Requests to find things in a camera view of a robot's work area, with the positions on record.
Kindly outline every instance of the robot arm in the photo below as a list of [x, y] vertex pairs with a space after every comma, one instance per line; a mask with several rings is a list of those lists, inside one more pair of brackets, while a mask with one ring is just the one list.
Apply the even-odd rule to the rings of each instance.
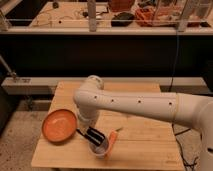
[[132, 93], [103, 90], [103, 81], [90, 76], [76, 90], [79, 127], [94, 126], [99, 110], [111, 110], [171, 122], [202, 133], [199, 171], [213, 170], [213, 99], [179, 93]]

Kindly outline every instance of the speckled floor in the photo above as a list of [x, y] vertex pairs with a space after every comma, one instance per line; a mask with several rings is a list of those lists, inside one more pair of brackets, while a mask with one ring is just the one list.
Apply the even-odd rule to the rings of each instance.
[[[32, 168], [30, 163], [40, 136], [42, 121], [47, 113], [48, 105], [35, 108], [36, 111], [20, 111], [13, 113], [0, 138], [0, 171], [52, 171], [48, 168]], [[175, 132], [184, 127], [175, 125]], [[193, 163], [200, 150], [200, 135], [188, 131], [177, 136], [182, 144], [185, 159]]]

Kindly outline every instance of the orange bowl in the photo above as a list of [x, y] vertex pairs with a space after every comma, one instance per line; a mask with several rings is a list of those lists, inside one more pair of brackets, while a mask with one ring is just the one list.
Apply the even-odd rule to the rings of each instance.
[[50, 113], [42, 125], [42, 133], [50, 142], [62, 142], [70, 138], [77, 129], [77, 119], [72, 111], [59, 109]]

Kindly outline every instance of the hole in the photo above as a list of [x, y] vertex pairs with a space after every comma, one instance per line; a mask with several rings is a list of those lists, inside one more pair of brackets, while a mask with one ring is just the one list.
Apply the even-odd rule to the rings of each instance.
[[207, 151], [211, 154], [213, 154], [213, 148], [207, 148]]

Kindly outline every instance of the wooden tabletop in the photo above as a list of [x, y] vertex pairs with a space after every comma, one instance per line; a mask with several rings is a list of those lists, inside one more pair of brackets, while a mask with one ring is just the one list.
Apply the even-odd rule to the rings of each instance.
[[[107, 3], [97, 3], [96, 6], [98, 4], [107, 6]], [[52, 8], [52, 2], [47, 2], [30, 27], [88, 28], [88, 19], [82, 16], [82, 12], [86, 10], [86, 2], [59, 2], [59, 8], [55, 9]], [[118, 13], [109, 10], [109, 13], [102, 14], [102, 19], [97, 22], [97, 27], [110, 28], [111, 19]], [[134, 21], [129, 27], [140, 28]]]
[[207, 20], [208, 24], [209, 24], [211, 27], [213, 27], [213, 10], [211, 10], [211, 12], [210, 12], [210, 14], [209, 14], [209, 16], [208, 16], [208, 18], [207, 18], [206, 20]]
[[[76, 113], [73, 92], [81, 82], [60, 82], [49, 113], [68, 109]], [[106, 90], [159, 92], [158, 84], [106, 82]], [[183, 164], [171, 124], [133, 115], [101, 111], [96, 128], [105, 135], [122, 127], [107, 158], [95, 157], [88, 142], [75, 134], [62, 145], [53, 145], [41, 135], [33, 167], [183, 171]]]

